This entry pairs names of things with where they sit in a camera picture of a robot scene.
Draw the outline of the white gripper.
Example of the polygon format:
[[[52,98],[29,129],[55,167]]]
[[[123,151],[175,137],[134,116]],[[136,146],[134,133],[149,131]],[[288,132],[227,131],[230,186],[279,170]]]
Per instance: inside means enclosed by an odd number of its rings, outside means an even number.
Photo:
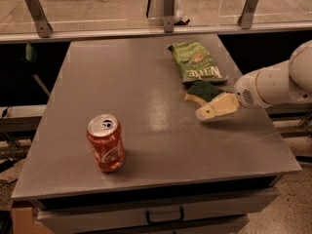
[[[290,102],[289,62],[286,60],[243,75],[234,85],[234,94],[223,93],[205,103],[196,110],[196,117],[204,121],[227,115],[236,112],[240,104],[245,108],[267,108]]]

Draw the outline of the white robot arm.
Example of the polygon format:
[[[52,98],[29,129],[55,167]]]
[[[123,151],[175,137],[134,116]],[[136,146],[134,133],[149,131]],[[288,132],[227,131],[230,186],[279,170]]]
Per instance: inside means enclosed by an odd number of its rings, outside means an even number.
[[[289,60],[240,77],[232,93],[222,93],[196,111],[199,120],[234,113],[240,106],[267,108],[312,101],[312,41],[297,47]]]

